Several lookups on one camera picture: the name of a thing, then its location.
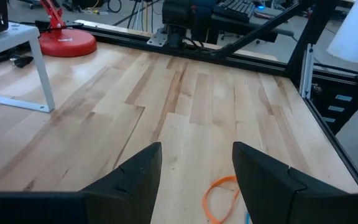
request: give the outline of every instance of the wooden table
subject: wooden table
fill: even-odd
[[[56,110],[0,106],[0,190],[79,190],[161,141],[152,223],[207,223],[201,198],[212,181],[234,174],[232,143],[243,141],[358,192],[286,78],[102,43],[91,55],[45,61]],[[42,99],[41,87],[29,85],[35,73],[34,64],[0,64],[0,95]],[[227,212],[235,188],[213,190],[217,217]],[[244,223],[245,210],[239,197],[227,223]]]

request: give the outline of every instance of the metal bracket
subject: metal bracket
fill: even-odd
[[[313,45],[308,44],[305,54],[303,55],[301,82],[299,94],[302,98],[310,99],[311,80],[313,77],[314,53]]]
[[[157,32],[152,36],[152,38],[147,41],[147,44],[163,47],[168,40],[168,34],[165,32],[164,28],[157,29]]]

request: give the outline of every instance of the orange wire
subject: orange wire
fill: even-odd
[[[219,179],[219,180],[213,182],[211,184],[211,186],[209,186],[209,189],[204,194],[204,197],[203,197],[203,209],[204,209],[204,212],[205,212],[206,216],[208,217],[208,219],[211,220],[212,224],[222,224],[230,216],[230,214],[232,213],[232,211],[234,209],[234,206],[236,205],[236,199],[239,196],[240,189],[237,189],[236,192],[234,193],[234,198],[233,198],[233,200],[231,202],[229,212],[227,213],[227,215],[222,220],[217,220],[208,209],[206,201],[207,201],[209,192],[214,187],[217,187],[217,186],[219,186],[219,185],[221,185],[221,184],[223,184],[223,183],[225,183],[227,181],[237,182],[236,176],[232,175],[232,176],[223,177],[222,179]]]

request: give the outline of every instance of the red lamp base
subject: red lamp base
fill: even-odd
[[[78,57],[96,50],[96,39],[82,30],[43,32],[39,41],[42,53],[54,57]]]

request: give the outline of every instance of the black metal frame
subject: black metal frame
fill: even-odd
[[[339,0],[316,0],[316,6],[314,8],[313,14],[308,21],[288,63],[239,55],[234,54],[233,52],[241,49],[248,43],[252,42],[254,39],[258,38],[259,35],[269,32],[270,30],[274,29],[274,27],[280,25],[281,23],[287,21],[289,18],[306,9],[308,6],[310,6],[312,0],[304,0],[302,3],[292,6],[281,15],[268,21],[264,26],[259,27],[258,29],[239,39],[237,42],[231,45],[227,45],[220,50],[211,50],[206,48],[201,49],[193,45],[186,45],[185,48],[182,49],[156,47],[147,44],[149,37],[145,37],[143,35],[128,34],[88,26],[77,27],[76,29],[90,32],[99,42],[287,77],[292,80],[295,86],[298,86],[298,82],[301,77],[301,62],[303,60],[303,54],[306,46],[307,44],[317,43],[321,33],[323,32],[323,29],[325,28],[325,25],[329,20],[331,13],[334,11],[338,2]],[[343,75],[340,73],[327,72],[315,68],[313,70],[313,83],[324,86],[336,86],[337,88],[341,88],[347,91],[358,92],[358,72],[346,70],[343,68],[336,68],[330,65],[317,64],[317,66],[336,69],[347,73],[353,73],[354,75]],[[343,160],[344,164],[358,184],[358,170],[354,167],[353,163],[344,152],[342,146],[338,143],[335,135],[329,130],[327,124],[322,120],[321,115],[317,112],[312,102],[306,100],[305,103],[308,105],[308,108],[315,116],[317,122],[321,126],[321,129],[327,135],[339,157]]]

